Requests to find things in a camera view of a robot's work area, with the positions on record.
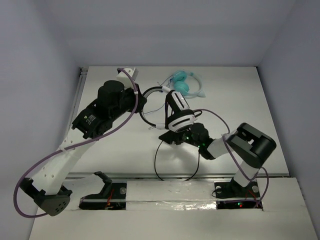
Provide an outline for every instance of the ear pad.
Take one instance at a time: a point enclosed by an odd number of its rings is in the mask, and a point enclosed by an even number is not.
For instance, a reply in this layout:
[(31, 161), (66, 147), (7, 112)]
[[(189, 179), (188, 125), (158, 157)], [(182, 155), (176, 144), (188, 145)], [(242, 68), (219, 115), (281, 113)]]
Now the ear pad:
[(189, 129), (195, 122), (196, 117), (191, 109), (182, 110), (174, 113), (167, 119), (167, 127), (169, 130), (178, 133)]
[(189, 86), (183, 81), (177, 81), (174, 86), (174, 90), (181, 93), (183, 96), (187, 96), (189, 92)]
[(183, 82), (187, 79), (187, 73), (185, 71), (176, 71), (172, 76), (173, 83)]

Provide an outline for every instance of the white headphones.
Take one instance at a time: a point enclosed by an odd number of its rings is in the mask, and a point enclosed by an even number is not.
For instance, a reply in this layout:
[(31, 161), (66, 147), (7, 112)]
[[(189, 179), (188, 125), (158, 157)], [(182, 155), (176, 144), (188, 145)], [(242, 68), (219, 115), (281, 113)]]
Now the white headphones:
[[(157, 129), (167, 129), (175, 133), (185, 131), (194, 124), (195, 120), (199, 115), (195, 115), (195, 112), (190, 109), (184, 96), (177, 91), (171, 90), (166, 86), (155, 86), (151, 87), (143, 93), (145, 98), (153, 92), (165, 92), (167, 93), (165, 97), (165, 123), (154, 124), (149, 122), (143, 110), (140, 112), (140, 116), (144, 122), (155, 127)], [(172, 109), (173, 114), (169, 116), (169, 107)]]

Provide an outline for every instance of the light blue headphones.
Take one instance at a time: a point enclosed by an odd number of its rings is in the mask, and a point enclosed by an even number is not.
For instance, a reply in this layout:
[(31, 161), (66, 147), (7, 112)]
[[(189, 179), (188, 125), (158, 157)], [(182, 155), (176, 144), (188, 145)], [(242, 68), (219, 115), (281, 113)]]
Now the light blue headphones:
[[(197, 82), (199, 83), (199, 90), (198, 91), (196, 91), (194, 93), (189, 93), (189, 85), (185, 82), (185, 80), (187, 79), (188, 76), (191, 76), (195, 80), (197, 80)], [(183, 70), (176, 71), (172, 75), (172, 82), (174, 83), (174, 85), (173, 85), (174, 90), (181, 93), (183, 96), (186, 96), (186, 97), (198, 96), (201, 98), (206, 97), (206, 95), (203, 91), (201, 78), (192, 71), (190, 71), (190, 72), (183, 71)]]

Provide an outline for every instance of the wall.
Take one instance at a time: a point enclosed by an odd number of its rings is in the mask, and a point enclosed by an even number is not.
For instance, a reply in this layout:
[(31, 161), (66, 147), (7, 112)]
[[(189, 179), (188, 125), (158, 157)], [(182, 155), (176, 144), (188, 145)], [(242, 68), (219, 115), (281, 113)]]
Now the wall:
[[(43, 7), (31, 0), (1, 1), (0, 238), (4, 240), (29, 238), (33, 221), (15, 212), (13, 189), (19, 177), (62, 140), (77, 86), (79, 69)], [(35, 204), (23, 192), (19, 203), (26, 213), (35, 213)]]
[(295, 0), (46, 2), (80, 66), (257, 66)]
[(319, 0), (297, 0), (258, 72), (289, 171), (320, 236)]

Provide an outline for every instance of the purple cable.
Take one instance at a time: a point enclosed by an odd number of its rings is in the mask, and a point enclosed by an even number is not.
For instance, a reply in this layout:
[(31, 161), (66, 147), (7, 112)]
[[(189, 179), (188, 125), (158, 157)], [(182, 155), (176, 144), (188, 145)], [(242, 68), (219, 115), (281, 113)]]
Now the purple cable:
[[(195, 112), (196, 112), (196, 111), (204, 111), (204, 112), (209, 112), (209, 113), (215, 115), (215, 116), (216, 116), (217, 118), (219, 118), (219, 119), (224, 123), (224, 125), (226, 126), (228, 132), (225, 133), (225, 134), (229, 134), (229, 133), (230, 133), (230, 128), (229, 128), (227, 122), (226, 122), (222, 117), (220, 117), (218, 114), (216, 114), (215, 112), (213, 112), (213, 111), (211, 111), (211, 110), (208, 110), (208, 109), (196, 109), (196, 110), (194, 110), (194, 111), (195, 111)], [(258, 176), (258, 173), (259, 173), (259, 172), (257, 172), (257, 173), (254, 175), (254, 177), (251, 178), (251, 179), (246, 175), (246, 173), (244, 172), (244, 170), (241, 168), (240, 164), (239, 164), (238, 161), (236, 160), (235, 156), (234, 156), (233, 153), (231, 152), (231, 150), (230, 150), (230, 148), (229, 148), (229, 146), (228, 146), (228, 144), (227, 144), (227, 142), (226, 142), (225, 134), (222, 135), (222, 140), (223, 140), (223, 143), (224, 143), (224, 145), (225, 145), (228, 153), (230, 154), (232, 160), (234, 161), (234, 163), (235, 163), (235, 165), (237, 166), (237, 168), (239, 169), (239, 171), (243, 174), (243, 176), (244, 176), (248, 181), (250, 181), (250, 182), (253, 181), (253, 180)], [(252, 202), (252, 201), (253, 201), (253, 202), (256, 202), (256, 205), (254, 206), (254, 208), (256, 208), (259, 204), (261, 204), (262, 199), (265, 197), (265, 195), (266, 195), (266, 193), (267, 193), (267, 190), (268, 190), (268, 187), (269, 187), (269, 174), (268, 174), (267, 170), (266, 170), (263, 166), (261, 167), (261, 169), (264, 170), (265, 175), (266, 175), (266, 186), (265, 186), (265, 190), (264, 190), (262, 196), (260, 197), (259, 201), (254, 200), (254, 199), (245, 199), (245, 200), (242, 200), (242, 202)], [(239, 201), (237, 201), (237, 200), (230, 200), (230, 201), (226, 201), (226, 202), (228, 202), (228, 203), (236, 203), (236, 202), (239, 202)]]
[[(138, 89), (135, 85), (135, 80), (122, 68), (118, 68), (117, 71), (120, 71), (120, 72), (123, 72), (131, 81), (132, 85), (133, 85), (133, 90), (134, 92), (137, 92)], [(101, 135), (101, 136), (98, 136), (96, 138), (93, 138), (93, 139), (89, 139), (89, 140), (86, 140), (86, 141), (83, 141), (83, 142), (80, 142), (80, 143), (76, 143), (74, 145), (71, 145), (71, 146), (68, 146), (65, 148), (65, 150), (70, 150), (70, 149), (74, 149), (74, 148), (78, 148), (78, 147), (81, 147), (83, 145), (86, 145), (86, 144), (89, 144), (89, 143), (92, 143), (92, 142), (96, 142), (100, 139), (103, 139), (113, 133), (115, 133), (116, 131), (118, 131), (120, 128), (122, 128), (131, 118), (132, 116), (135, 114), (136, 110), (137, 110), (137, 107), (138, 107), (138, 95), (136, 94), (135, 95), (135, 104), (134, 104), (134, 107), (133, 107), (133, 110), (132, 112), (130, 113), (130, 115), (119, 125), (117, 126), (115, 129), (105, 133), (104, 135)], [(22, 183), (22, 181), (24, 180), (24, 178), (31, 172), (33, 171), (37, 166), (39, 166), (40, 164), (42, 164), (43, 162), (45, 162), (46, 160), (52, 158), (53, 156), (59, 154), (59, 153), (62, 153), (62, 150), (57, 150), (53, 153), (51, 153), (50, 155), (42, 158), (40, 161), (38, 161), (37, 163), (35, 163), (32, 167), (30, 167), (21, 177), (20, 179), (18, 180), (17, 184), (15, 185), (15, 188), (14, 188), (14, 191), (13, 191), (13, 205), (14, 205), (14, 208), (15, 210), (17, 211), (18, 214), (20, 214), (22, 217), (25, 217), (27, 219), (35, 219), (35, 218), (40, 218), (40, 217), (43, 217), (43, 216), (46, 216), (47, 213), (43, 213), (43, 214), (39, 214), (39, 215), (28, 215), (28, 214), (25, 214), (24, 212), (21, 211), (21, 209), (19, 208), (18, 206), (18, 200), (17, 200), (17, 195), (18, 195), (18, 190), (19, 190), (19, 186), (20, 184)]]

